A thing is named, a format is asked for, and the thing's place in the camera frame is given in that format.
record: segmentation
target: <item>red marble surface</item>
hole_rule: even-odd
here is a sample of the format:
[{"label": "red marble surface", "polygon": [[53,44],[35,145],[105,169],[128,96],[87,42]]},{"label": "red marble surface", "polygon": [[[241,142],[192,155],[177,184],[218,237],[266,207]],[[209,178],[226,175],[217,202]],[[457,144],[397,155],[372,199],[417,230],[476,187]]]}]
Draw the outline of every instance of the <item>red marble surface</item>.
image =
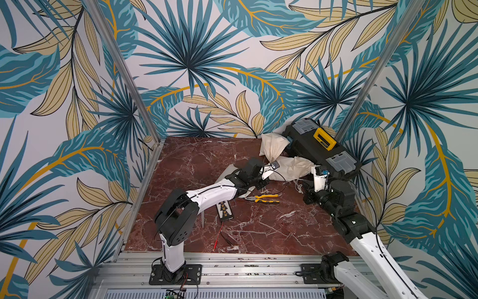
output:
[{"label": "red marble surface", "polygon": [[[169,193],[175,188],[192,190],[213,184],[229,164],[242,167],[250,158],[259,157],[260,147],[260,139],[168,137],[126,250],[161,251],[153,218]],[[271,194],[283,190],[280,203],[232,200],[234,219],[224,222],[222,235],[216,207],[207,209],[204,228],[198,216],[185,251],[213,252],[219,236],[215,252],[220,253],[324,255],[342,251],[357,255],[335,231],[327,213],[317,205],[304,204],[294,182],[272,181],[267,190]]]}]

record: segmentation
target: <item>cable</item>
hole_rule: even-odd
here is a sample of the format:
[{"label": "cable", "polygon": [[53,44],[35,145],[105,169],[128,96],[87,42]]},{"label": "cable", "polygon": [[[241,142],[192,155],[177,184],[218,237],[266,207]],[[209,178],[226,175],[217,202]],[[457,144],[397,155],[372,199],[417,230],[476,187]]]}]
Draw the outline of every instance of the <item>cable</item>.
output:
[{"label": "cable", "polygon": [[[375,211],[375,209],[373,208],[373,205],[370,203],[370,199],[367,197],[367,195],[362,191],[360,190],[360,188],[351,180],[349,179],[346,179],[346,178],[341,178],[341,179],[344,179],[344,180],[347,180],[349,182],[351,182],[352,184],[354,184],[354,186],[356,187],[356,189],[358,191],[360,191],[364,196],[365,196],[365,199],[367,200],[367,202],[369,203],[370,207],[372,208],[373,210],[373,214],[374,215],[377,215],[377,212]],[[390,267],[393,269],[393,271],[395,272],[395,274],[400,278],[400,280],[403,282],[403,284],[410,290],[410,292],[412,293],[412,295],[415,296],[415,298],[418,299],[417,295],[415,295],[415,293],[412,291],[412,289],[408,286],[408,284],[405,282],[405,280],[403,280],[403,278],[400,276],[400,274],[398,274],[397,270],[392,266],[391,262],[388,260],[387,256],[383,253],[383,250],[379,244],[379,234],[377,233],[377,229],[379,227],[379,225],[381,224],[381,219],[383,217],[383,211],[382,211],[382,214],[380,216],[380,219],[377,221],[377,223],[375,224],[375,238],[377,239],[377,247],[380,249],[380,252],[382,253],[381,256],[385,258],[385,260],[387,261],[387,263],[390,265]]]},{"label": "cable", "polygon": [[214,243],[214,248],[212,252],[216,250],[217,242],[219,241],[219,235],[221,234],[222,227],[224,226],[224,221],[222,221],[221,228],[219,229],[219,233],[217,234],[216,242]]},{"label": "cable", "polygon": [[194,278],[190,277],[189,279],[194,281],[194,283],[196,284],[196,296],[194,296],[194,299],[196,299],[197,295],[199,294],[199,284],[197,283],[197,281]]}]

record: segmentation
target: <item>black wire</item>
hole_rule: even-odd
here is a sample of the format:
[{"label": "black wire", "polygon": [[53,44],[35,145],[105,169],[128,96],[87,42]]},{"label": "black wire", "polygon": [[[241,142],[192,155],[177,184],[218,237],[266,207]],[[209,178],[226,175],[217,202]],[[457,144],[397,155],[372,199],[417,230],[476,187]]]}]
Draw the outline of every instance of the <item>black wire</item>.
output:
[{"label": "black wire", "polygon": [[194,278],[189,277],[188,279],[194,281],[194,283],[196,284],[196,296],[194,296],[194,299],[196,299],[197,295],[199,294],[199,284],[197,283],[197,281]]},{"label": "black wire", "polygon": [[[346,178],[341,178],[341,179],[344,179],[344,180],[347,180],[349,182],[351,182],[352,184],[355,185],[355,187],[357,188],[358,191],[360,191],[364,196],[365,196],[365,199],[367,200],[367,202],[369,203],[370,207],[372,208],[373,210],[373,214],[374,215],[377,215],[375,209],[373,208],[372,204],[370,203],[370,199],[367,197],[367,195],[362,191],[360,190],[360,188],[351,180],[349,179],[346,179]],[[400,278],[400,280],[403,282],[403,284],[410,290],[410,292],[412,293],[412,295],[415,296],[415,298],[418,299],[417,295],[415,295],[415,293],[412,291],[412,289],[408,286],[408,284],[405,282],[405,280],[403,280],[403,278],[400,276],[400,274],[398,274],[398,271],[392,266],[391,262],[388,260],[387,256],[385,254],[383,254],[383,250],[379,244],[379,234],[377,233],[377,229],[379,227],[379,225],[381,224],[381,219],[377,221],[377,223],[375,224],[375,238],[377,240],[377,247],[380,249],[380,252],[382,253],[381,256],[383,256],[385,258],[385,260],[387,261],[387,263],[390,265],[390,267],[393,269],[393,271],[395,272],[395,274]]]}]

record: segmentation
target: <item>wall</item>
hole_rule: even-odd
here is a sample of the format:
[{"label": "wall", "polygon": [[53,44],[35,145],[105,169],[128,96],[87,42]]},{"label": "wall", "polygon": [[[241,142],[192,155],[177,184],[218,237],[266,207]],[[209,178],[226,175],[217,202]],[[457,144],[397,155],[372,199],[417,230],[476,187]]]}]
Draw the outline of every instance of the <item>wall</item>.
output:
[{"label": "wall", "polygon": [[304,117],[334,133],[409,0],[135,3],[127,64],[158,133],[257,137]]},{"label": "wall", "polygon": [[7,0],[0,12],[0,299],[84,298],[152,138],[80,1]]},{"label": "wall", "polygon": [[430,298],[478,298],[478,6],[440,5],[423,38],[395,52],[345,140],[366,162],[364,213],[407,275]]}]

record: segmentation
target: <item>metal frame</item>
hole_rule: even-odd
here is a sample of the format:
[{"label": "metal frame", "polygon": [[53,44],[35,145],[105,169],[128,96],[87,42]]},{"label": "metal frame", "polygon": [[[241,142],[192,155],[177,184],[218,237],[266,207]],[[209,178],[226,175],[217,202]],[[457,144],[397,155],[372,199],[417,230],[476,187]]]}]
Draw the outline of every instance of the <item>metal frame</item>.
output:
[{"label": "metal frame", "polygon": [[164,139],[161,140],[159,146],[157,146],[151,154],[150,162],[146,168],[146,172],[144,173],[144,177],[143,177],[143,181],[141,182],[140,189],[138,190],[138,197],[136,198],[136,201],[134,202],[131,208],[130,219],[128,223],[126,224],[126,226],[124,227],[123,234],[121,235],[120,241],[118,242],[118,247],[116,248],[115,254],[113,255],[113,258],[112,258],[113,261],[115,261],[118,258],[120,251],[123,249],[124,243],[126,243],[126,241],[128,240],[131,229],[133,229],[133,224],[136,220],[136,216],[138,215],[138,211],[140,210],[144,196],[146,195],[146,191],[148,190],[148,186],[151,182],[152,174],[156,168],[156,165],[158,164],[159,156],[161,154],[161,151],[163,150],[163,146],[164,146]]},{"label": "metal frame", "polygon": [[397,49],[398,45],[400,44],[400,41],[407,33],[408,28],[414,21],[416,15],[420,12],[420,9],[422,8],[424,3],[425,3],[425,0],[411,0],[410,3],[408,4],[407,8],[405,9],[405,12],[403,13],[402,18],[399,20],[397,24],[397,28],[392,32],[388,43],[385,45],[382,53],[379,56],[379,59],[377,60],[372,70],[370,71],[370,74],[365,80],[364,85],[358,92],[358,95],[355,98],[355,101],[350,106],[350,109],[348,110],[348,113],[345,116],[345,119],[341,123],[340,128],[338,129],[338,132],[335,135],[335,139],[337,141],[340,142],[342,138],[344,137],[345,132],[347,131],[350,124],[354,120],[355,115],[357,114],[358,110],[360,109],[363,102],[365,101],[365,98],[368,96],[370,89],[375,84],[375,81],[377,80],[382,70],[386,67],[388,61],[390,60],[390,57]]},{"label": "metal frame", "polygon": [[[104,263],[95,279],[90,299],[103,299],[108,289],[161,288],[148,284],[151,262],[161,252],[122,252],[115,263]],[[185,253],[188,264],[203,265],[200,288],[329,288],[338,284],[305,285],[294,274],[300,264],[320,263],[319,255],[264,255]],[[378,280],[359,256],[350,256],[350,262],[372,283]]]},{"label": "metal frame", "polygon": [[118,47],[118,43],[113,36],[113,32],[111,31],[111,28],[106,21],[106,17],[103,14],[103,11],[98,5],[98,0],[83,0],[83,2],[86,4],[87,10],[91,16],[91,20],[93,21],[96,30],[98,30],[101,40],[111,54],[111,58],[113,59],[113,62],[118,68],[118,72],[121,75],[124,84],[128,88],[131,97],[136,104],[136,107],[138,107],[138,112],[143,117],[144,123],[146,124],[146,128],[148,129],[150,135],[153,137],[154,143],[159,144],[159,141],[161,139],[158,135],[158,132],[156,131],[156,126],[153,124],[151,117],[146,110],[146,106],[144,105],[144,102],[141,98],[141,94],[138,91],[136,84],[134,83],[133,76],[128,70],[128,67],[126,66],[126,61],[121,54],[120,48]]}]

